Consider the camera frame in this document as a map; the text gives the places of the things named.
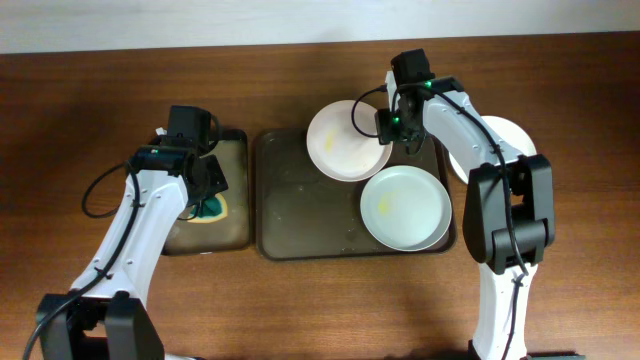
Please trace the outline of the yellow green sponge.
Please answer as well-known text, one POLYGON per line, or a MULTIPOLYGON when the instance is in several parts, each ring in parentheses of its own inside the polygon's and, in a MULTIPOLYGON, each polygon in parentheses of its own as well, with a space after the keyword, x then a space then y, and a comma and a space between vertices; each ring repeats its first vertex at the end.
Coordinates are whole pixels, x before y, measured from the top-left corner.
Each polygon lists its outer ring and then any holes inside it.
POLYGON ((203 200, 189 216, 189 222, 198 224, 210 224, 220 221, 228 216, 228 205, 221 194, 203 200))

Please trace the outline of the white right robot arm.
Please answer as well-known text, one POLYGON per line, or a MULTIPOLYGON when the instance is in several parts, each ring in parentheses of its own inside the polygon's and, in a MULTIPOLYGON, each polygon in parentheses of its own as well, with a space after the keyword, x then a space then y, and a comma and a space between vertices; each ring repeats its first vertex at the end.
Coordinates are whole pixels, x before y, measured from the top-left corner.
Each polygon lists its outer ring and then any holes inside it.
POLYGON ((400 81, 388 73, 383 90, 390 111, 383 140, 397 141, 400 126, 415 125, 435 137, 467 176, 463 236, 480 272, 470 358, 528 358, 529 292, 555 237, 549 160, 526 156, 502 139, 453 77, 400 81))

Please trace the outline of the cream white plate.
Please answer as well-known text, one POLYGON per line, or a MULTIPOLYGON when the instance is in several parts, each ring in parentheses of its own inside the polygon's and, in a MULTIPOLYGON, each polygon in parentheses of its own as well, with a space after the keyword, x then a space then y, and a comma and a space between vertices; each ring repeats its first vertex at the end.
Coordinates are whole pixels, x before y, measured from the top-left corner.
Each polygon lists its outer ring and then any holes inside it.
POLYGON ((503 140, 519 150, 525 156, 537 153, 536 147, 529 135, 516 123, 498 116, 484 115, 484 122, 503 140))

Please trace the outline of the large brown serving tray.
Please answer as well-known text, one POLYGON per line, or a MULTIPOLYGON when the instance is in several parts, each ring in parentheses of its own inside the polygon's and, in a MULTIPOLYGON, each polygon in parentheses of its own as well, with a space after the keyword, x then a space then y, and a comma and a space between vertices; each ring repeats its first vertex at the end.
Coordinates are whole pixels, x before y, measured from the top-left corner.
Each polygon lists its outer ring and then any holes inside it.
MULTIPOLYGON (((366 183, 330 178, 313 164, 306 146, 306 130, 277 129, 264 133, 255 150, 256 244, 274 261, 396 254, 437 254, 456 241, 455 216, 444 237, 430 248, 402 252, 379 243, 366 229, 360 198, 366 183)), ((393 146, 384 169, 408 165, 434 175, 450 198, 442 145, 427 139, 410 156, 393 146)))

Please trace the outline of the small black water tray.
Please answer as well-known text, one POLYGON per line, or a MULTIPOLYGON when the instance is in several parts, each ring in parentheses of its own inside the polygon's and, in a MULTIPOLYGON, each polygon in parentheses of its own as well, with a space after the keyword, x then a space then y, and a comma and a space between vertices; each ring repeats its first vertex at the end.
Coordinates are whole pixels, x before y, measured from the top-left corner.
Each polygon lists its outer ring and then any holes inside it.
POLYGON ((210 224, 189 222, 195 206, 186 208, 172 226, 164 245, 166 256, 196 255, 238 250, 250 242, 248 146, 246 134, 226 130, 213 149, 228 189, 221 194, 228 205, 228 216, 210 224))

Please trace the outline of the pink plate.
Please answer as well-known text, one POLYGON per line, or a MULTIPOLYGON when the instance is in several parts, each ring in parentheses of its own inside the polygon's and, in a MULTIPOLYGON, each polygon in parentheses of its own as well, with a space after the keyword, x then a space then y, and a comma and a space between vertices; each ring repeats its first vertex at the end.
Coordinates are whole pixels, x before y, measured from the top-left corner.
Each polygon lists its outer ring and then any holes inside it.
MULTIPOLYGON (((315 167, 324 175, 342 182, 365 180, 387 164, 393 145, 380 145, 353 126, 354 100, 341 100, 322 108, 311 120, 306 146, 315 167)), ((360 102, 354 109, 356 125, 365 133, 375 130, 376 109, 360 102)))

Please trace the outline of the pale green plate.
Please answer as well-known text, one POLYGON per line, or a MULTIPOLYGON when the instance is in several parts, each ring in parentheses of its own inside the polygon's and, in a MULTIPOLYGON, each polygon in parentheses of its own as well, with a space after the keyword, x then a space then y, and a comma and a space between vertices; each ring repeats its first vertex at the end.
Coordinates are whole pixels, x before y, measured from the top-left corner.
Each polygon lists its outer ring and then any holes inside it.
POLYGON ((360 198, 360 213, 368 232, 382 245, 418 252, 435 245, 453 217, 444 185, 431 173, 398 165, 374 175, 360 198))

